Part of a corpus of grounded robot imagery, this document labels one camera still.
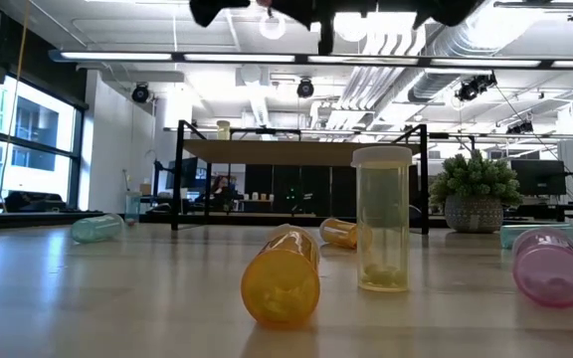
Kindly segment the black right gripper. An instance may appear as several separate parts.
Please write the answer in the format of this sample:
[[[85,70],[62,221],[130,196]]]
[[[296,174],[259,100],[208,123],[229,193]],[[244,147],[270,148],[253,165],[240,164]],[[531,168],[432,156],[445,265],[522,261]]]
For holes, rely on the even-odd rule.
[[[420,0],[414,28],[428,19],[455,27],[462,23],[482,0]],[[320,24],[318,52],[331,54],[334,46],[334,19],[337,13],[353,12],[365,17],[377,8],[376,0],[272,0],[272,8],[301,23],[307,30]]]

